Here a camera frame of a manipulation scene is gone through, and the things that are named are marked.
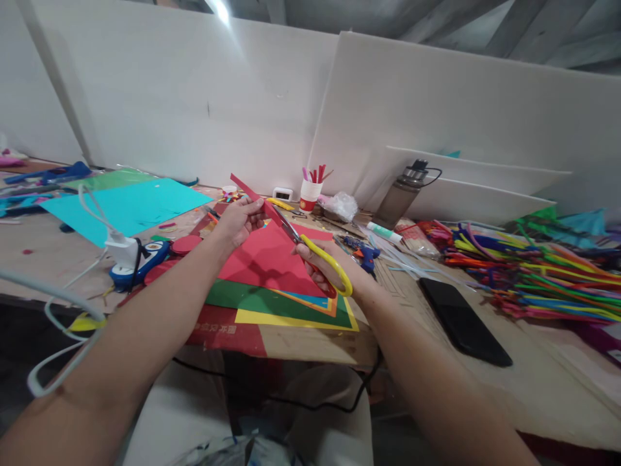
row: black cable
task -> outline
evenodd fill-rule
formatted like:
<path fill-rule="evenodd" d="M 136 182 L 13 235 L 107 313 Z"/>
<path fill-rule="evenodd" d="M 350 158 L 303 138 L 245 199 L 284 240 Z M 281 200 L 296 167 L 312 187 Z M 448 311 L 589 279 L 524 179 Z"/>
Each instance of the black cable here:
<path fill-rule="evenodd" d="M 140 255 L 142 254 L 142 242 L 140 238 L 136 238 L 136 242 L 138 243 L 138 254 L 136 254 L 136 263 L 134 264 L 134 273 L 131 275 L 131 282 L 129 282 L 129 289 L 127 290 L 127 294 L 131 294 L 131 290 L 134 287 L 134 283 L 136 282 L 136 275 L 138 274 L 138 267 L 140 266 Z"/>
<path fill-rule="evenodd" d="M 436 178 L 433 179 L 433 181 L 430 181 L 427 184 L 423 184 L 422 187 L 424 188 L 425 186 L 429 186 L 431 183 L 434 183 L 435 181 L 438 181 L 438 178 L 442 176 L 442 170 L 440 168 L 428 168 L 427 170 L 437 170 L 438 172 L 438 176 L 436 176 Z"/>
<path fill-rule="evenodd" d="M 301 401 L 295 401 L 295 400 L 288 400 L 286 398 L 280 398 L 277 396 L 272 396 L 272 395 L 268 395 L 268 394 L 264 394 L 264 393 L 259 393 L 257 390 L 249 387 L 248 385 L 246 385 L 245 383 L 238 381 L 235 377 L 232 377 L 231 375 L 225 374 L 225 373 L 221 373 L 221 372 L 215 372 L 215 371 L 210 371 L 207 369 L 202 369 L 200 367 L 196 367 L 193 366 L 192 364 L 188 364 L 187 362 L 184 362 L 176 357 L 173 358 L 173 361 L 175 361 L 177 364 L 180 364 L 181 366 L 184 366 L 188 369 L 192 369 L 195 370 L 197 372 L 203 372 L 209 375 L 215 375 L 217 377 L 222 377 L 223 379 L 226 379 L 232 383 L 234 383 L 235 385 L 240 386 L 241 388 L 243 388 L 244 390 L 246 390 L 247 392 L 251 392 L 255 395 L 257 395 L 259 398 L 263 398 L 263 399 L 268 399 L 270 401 L 275 401 L 277 403 L 286 403 L 288 405 L 293 405 L 293 406 L 297 406 L 298 408 L 304 408 L 306 410 L 309 411 L 318 411 L 321 408 L 333 408 L 333 409 L 337 409 L 339 411 L 342 411 L 344 413 L 350 414 L 353 413 L 356 409 L 356 407 L 358 406 L 358 402 L 360 401 L 360 398 L 362 396 L 362 393 L 364 392 L 364 389 L 367 388 L 367 386 L 369 385 L 369 383 L 371 382 L 371 379 L 373 378 L 373 376 L 375 375 L 375 373 L 377 372 L 377 369 L 380 368 L 380 364 L 382 363 L 382 350 L 380 349 L 380 347 L 377 347 L 377 359 L 375 360 L 375 364 L 373 365 L 373 369 L 371 369 L 371 372 L 369 372 L 369 374 L 363 379 L 362 384 L 360 385 L 360 389 L 358 390 L 358 393 L 356 394 L 356 399 L 354 400 L 354 404 L 351 408 L 345 408 L 343 406 L 337 405 L 336 403 L 322 403 L 320 405 L 317 406 L 311 406 L 311 405 L 306 405 L 305 403 L 302 403 Z"/>

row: white wall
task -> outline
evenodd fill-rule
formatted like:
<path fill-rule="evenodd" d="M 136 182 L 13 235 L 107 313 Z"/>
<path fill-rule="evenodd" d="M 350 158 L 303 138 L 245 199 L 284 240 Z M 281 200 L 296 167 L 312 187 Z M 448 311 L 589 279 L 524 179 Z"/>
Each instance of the white wall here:
<path fill-rule="evenodd" d="M 297 190 L 337 36 L 120 0 L 22 0 L 93 163 Z"/>
<path fill-rule="evenodd" d="M 14 0 L 0 1 L 0 146 L 72 164 L 78 141 Z"/>
<path fill-rule="evenodd" d="M 384 146 L 461 150 L 474 161 L 573 171 L 566 188 L 548 192 L 561 199 L 562 212 L 614 208 L 621 204 L 611 165 L 620 155 L 619 128 L 615 76 L 344 32 L 311 164 L 335 169 L 325 191 L 355 193 L 368 160 Z M 592 173 L 588 186 L 585 170 Z"/>

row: water bottle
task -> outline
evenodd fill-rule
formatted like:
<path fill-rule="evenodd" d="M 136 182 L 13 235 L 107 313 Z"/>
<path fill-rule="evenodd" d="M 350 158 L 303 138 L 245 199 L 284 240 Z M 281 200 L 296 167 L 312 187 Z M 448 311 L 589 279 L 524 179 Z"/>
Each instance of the water bottle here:
<path fill-rule="evenodd" d="M 395 227 L 412 201 L 418 196 L 420 189 L 425 186 L 423 180 L 429 173 L 425 170 L 427 163 L 425 160 L 416 159 L 411 166 L 406 167 L 403 174 L 397 177 L 386 193 L 380 208 L 371 220 L 373 223 L 388 230 Z"/>

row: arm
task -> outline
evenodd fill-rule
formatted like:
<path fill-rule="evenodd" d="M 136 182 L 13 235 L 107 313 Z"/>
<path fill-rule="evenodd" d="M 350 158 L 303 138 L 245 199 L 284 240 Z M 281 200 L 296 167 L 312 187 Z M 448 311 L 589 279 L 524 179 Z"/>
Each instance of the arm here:
<path fill-rule="evenodd" d="M 315 243 L 345 269 L 354 287 L 353 298 L 373 328 L 393 379 L 441 458 L 453 465 L 536 465 L 516 431 L 446 348 L 343 250 L 334 243 Z M 305 245 L 298 245 L 294 253 L 338 283 L 331 268 Z M 321 274 L 307 270 L 320 286 L 325 283 Z"/>
<path fill-rule="evenodd" d="M 112 464 L 153 381 L 194 328 L 231 252 L 263 226 L 263 200 L 244 198 L 166 275 L 108 321 L 58 390 L 34 400 L 0 441 L 0 464 Z"/>

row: smartphone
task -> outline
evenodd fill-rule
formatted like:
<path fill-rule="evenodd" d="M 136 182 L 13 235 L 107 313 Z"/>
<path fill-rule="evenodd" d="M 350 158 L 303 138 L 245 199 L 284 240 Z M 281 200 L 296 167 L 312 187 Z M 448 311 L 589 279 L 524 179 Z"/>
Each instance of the smartphone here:
<path fill-rule="evenodd" d="M 500 367 L 513 361 L 470 304 L 452 285 L 421 278 L 419 286 L 453 346 L 469 356 Z"/>

